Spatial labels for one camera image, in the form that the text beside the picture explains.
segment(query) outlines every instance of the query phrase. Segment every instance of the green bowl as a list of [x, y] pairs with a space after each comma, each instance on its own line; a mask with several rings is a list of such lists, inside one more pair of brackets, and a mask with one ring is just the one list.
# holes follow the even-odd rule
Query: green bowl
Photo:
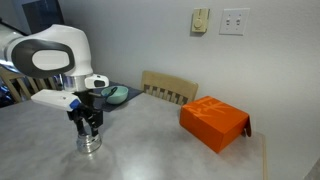
[[[107, 94], [110, 93], [111, 89], [114, 88], [115, 86], [110, 86], [101, 91], [102, 96], [106, 96]], [[108, 99], [105, 101], [109, 104], [121, 104], [123, 103], [127, 97], [128, 97], [128, 92], [129, 89], [125, 86], [117, 86], [118, 89], [112, 96], [109, 96]]]

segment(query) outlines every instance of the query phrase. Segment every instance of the table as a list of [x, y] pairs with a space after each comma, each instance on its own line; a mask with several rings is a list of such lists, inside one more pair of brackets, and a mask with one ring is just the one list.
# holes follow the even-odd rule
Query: table
[[238, 137], [216, 154], [179, 125], [180, 106], [140, 94], [104, 112], [102, 145], [84, 155], [61, 110], [32, 101], [0, 109], [0, 179], [263, 179], [264, 138]]

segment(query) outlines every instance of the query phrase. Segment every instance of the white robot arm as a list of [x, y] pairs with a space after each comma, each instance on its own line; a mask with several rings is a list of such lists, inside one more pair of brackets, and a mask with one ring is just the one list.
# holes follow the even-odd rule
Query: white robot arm
[[[0, 65], [34, 78], [63, 74], [63, 91], [42, 90], [31, 99], [65, 110], [78, 130], [78, 149], [91, 153], [101, 145], [98, 127], [103, 123], [101, 110], [93, 108], [91, 89], [107, 87], [109, 80], [93, 74], [91, 54], [85, 33], [79, 29], [53, 25], [47, 30], [23, 36], [0, 22]], [[85, 131], [83, 119], [91, 133]]]

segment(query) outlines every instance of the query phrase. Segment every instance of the wooden chair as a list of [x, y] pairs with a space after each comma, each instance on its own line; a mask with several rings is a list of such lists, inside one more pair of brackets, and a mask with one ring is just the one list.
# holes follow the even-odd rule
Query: wooden chair
[[22, 74], [10, 72], [2, 67], [0, 67], [0, 77], [17, 103], [31, 99], [31, 95], [39, 92], [39, 90], [57, 89], [53, 78], [33, 79]]
[[198, 84], [167, 74], [143, 71], [141, 90], [172, 103], [184, 105], [194, 100]]

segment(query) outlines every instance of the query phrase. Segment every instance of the gray table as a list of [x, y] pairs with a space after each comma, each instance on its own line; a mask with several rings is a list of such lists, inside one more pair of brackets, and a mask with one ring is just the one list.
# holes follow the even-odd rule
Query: gray table
[[27, 101], [0, 109], [0, 179], [258, 180], [263, 136], [240, 136], [216, 154], [179, 125], [180, 106], [140, 94], [104, 113], [103, 144], [76, 151], [63, 111]]

